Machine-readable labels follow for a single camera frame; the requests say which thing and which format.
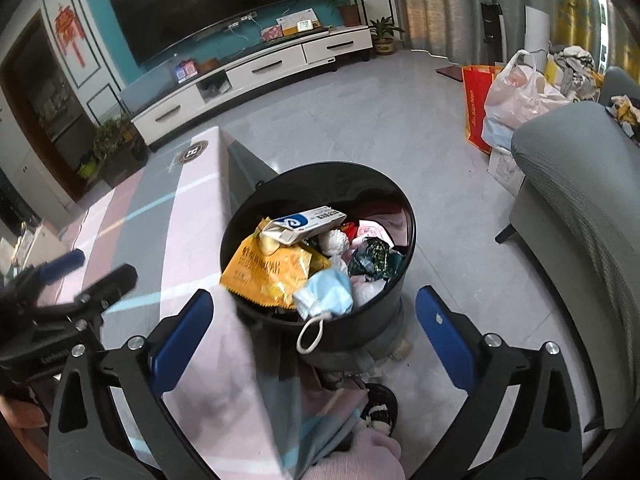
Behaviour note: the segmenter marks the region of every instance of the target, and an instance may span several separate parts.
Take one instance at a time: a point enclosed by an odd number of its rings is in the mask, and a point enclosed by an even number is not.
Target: black shoe
[[[369,390],[369,402],[360,418],[366,420],[370,428],[391,436],[398,421],[398,399],[382,384],[367,383],[366,387]]]

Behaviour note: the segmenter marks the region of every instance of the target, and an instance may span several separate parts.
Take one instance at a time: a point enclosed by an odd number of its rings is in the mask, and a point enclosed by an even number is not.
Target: black drawer handle
[[[171,108],[171,110],[169,110],[168,112],[162,114],[160,117],[156,117],[156,123],[164,121],[165,119],[169,118],[170,116],[172,116],[174,114],[177,114],[180,111],[180,108],[182,108],[182,105],[177,105],[177,107]]]
[[[265,65],[263,67],[256,68],[255,70],[251,70],[251,72],[254,73],[254,74],[257,74],[259,72],[263,72],[264,70],[268,70],[270,68],[273,68],[273,67],[281,65],[281,64],[282,64],[282,60],[276,61],[275,63],[271,63],[270,65]]]
[[[328,50],[333,50],[334,48],[340,48],[342,46],[349,46],[349,45],[352,45],[352,44],[353,44],[353,41],[347,41],[345,43],[338,43],[338,44],[335,44],[335,45],[328,46],[327,49]]]

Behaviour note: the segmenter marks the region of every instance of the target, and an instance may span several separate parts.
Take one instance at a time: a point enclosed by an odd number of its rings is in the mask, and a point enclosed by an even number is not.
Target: red shopping bag
[[[466,140],[478,150],[491,152],[489,146],[482,140],[482,121],[484,121],[484,101],[489,93],[489,87],[501,67],[487,65],[473,65],[462,67],[462,81],[465,86],[466,99]]]

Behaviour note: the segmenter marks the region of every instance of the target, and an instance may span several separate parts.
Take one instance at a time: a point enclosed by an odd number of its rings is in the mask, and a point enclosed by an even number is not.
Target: round logo on tablecloth
[[[186,164],[187,162],[195,160],[204,150],[207,149],[208,145],[209,141],[207,140],[199,140],[198,142],[192,144],[180,154],[180,156],[178,157],[178,163]]]

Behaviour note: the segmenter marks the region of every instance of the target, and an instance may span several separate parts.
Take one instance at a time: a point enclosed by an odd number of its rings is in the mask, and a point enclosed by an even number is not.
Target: wooden door frame
[[[85,193],[85,182],[69,167],[53,142],[47,137],[47,133],[38,122],[36,112],[31,107],[14,70],[14,63],[26,43],[39,27],[44,26],[42,16],[38,11],[29,20],[29,23],[15,40],[11,49],[9,49],[4,61],[0,64],[0,87],[2,87],[4,98],[15,116],[18,126],[20,126],[33,151],[52,174],[53,178],[62,186],[62,189],[77,202]],[[53,52],[51,55],[55,63],[57,63],[58,60]]]

